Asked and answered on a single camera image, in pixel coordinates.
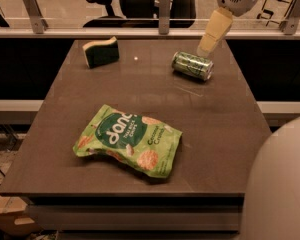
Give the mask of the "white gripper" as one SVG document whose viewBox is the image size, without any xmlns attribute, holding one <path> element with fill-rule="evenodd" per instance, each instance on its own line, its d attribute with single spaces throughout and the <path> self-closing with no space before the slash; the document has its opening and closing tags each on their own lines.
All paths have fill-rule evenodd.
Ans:
<svg viewBox="0 0 300 240">
<path fill-rule="evenodd" d="M 197 55 L 208 57 L 230 30 L 233 23 L 232 14 L 236 17 L 242 16 L 250 11 L 257 1 L 217 0 L 220 7 L 215 9 L 211 14 L 205 33 L 197 47 Z"/>
</svg>

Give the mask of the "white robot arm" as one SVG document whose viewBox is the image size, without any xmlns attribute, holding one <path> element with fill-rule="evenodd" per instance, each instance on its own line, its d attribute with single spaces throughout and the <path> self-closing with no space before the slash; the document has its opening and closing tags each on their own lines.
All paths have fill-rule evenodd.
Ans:
<svg viewBox="0 0 300 240">
<path fill-rule="evenodd" d="M 217 0 L 197 54 L 209 56 L 257 0 Z M 273 133 L 250 171 L 239 235 L 233 240 L 300 240 L 300 117 Z"/>
</svg>

